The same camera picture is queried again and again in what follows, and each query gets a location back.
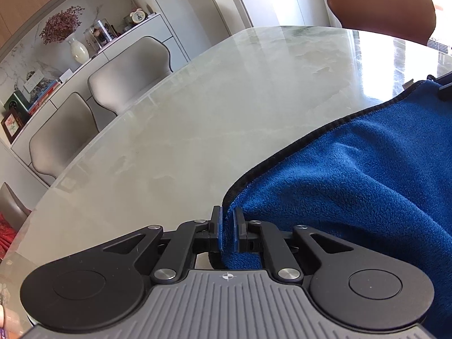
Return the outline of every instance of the white vase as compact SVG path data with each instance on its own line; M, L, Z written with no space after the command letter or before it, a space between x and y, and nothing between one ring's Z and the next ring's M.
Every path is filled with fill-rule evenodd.
M66 38L66 42L71 46L72 57L75 58L79 64L84 64L90 59L88 50L82 43L75 39L74 33Z

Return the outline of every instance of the round table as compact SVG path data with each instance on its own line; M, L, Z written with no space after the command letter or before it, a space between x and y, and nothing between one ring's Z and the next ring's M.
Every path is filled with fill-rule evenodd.
M250 168L307 133L452 70L412 42L325 27L251 28L107 126L47 191L0 265L5 305L35 267L146 225L209 219Z

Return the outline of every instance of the chair backrest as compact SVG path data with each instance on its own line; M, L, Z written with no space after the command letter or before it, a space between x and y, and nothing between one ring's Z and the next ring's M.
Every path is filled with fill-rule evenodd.
M98 133L91 109L72 93L31 138L33 167L57 178Z
M327 0L343 28L426 45L436 27L432 0Z
M98 104L117 115L171 74L170 52L152 37L142 37L88 78Z
M30 215L30 210L22 204L6 182L0 187L0 213L15 231L22 227Z

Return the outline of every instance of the picture frame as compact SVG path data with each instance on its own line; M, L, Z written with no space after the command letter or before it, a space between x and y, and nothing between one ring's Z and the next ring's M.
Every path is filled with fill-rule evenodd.
M14 108L11 108L6 112L3 120L1 121L1 125L11 144L17 135L19 135L19 132L23 129L22 120Z

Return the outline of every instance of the gray ribbed panel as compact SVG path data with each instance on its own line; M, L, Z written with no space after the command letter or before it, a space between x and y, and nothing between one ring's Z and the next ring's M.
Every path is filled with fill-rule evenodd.
M304 291L274 282L266 271L192 270L157 286L143 307L115 327L92 334L34 327L25 339L428 339L419 326L393 334L345 329L316 311Z

